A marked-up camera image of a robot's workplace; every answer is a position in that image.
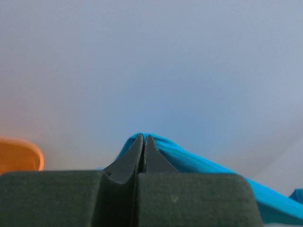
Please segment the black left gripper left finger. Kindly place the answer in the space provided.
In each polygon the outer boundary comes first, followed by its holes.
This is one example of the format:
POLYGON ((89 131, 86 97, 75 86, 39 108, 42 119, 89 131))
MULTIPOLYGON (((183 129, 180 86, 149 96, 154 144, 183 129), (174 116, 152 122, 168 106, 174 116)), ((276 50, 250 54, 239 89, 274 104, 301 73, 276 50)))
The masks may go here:
POLYGON ((139 134, 103 170, 11 172, 0 178, 3 227, 127 227, 143 151, 139 134))

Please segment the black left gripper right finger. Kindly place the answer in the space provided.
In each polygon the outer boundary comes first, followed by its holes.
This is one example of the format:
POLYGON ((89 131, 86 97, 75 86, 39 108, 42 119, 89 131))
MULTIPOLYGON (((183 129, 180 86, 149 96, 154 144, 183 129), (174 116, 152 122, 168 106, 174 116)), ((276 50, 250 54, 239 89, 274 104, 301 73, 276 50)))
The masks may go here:
POLYGON ((236 174, 179 172, 156 148, 144 147, 138 176, 137 225, 140 227, 261 227, 248 182, 236 174))

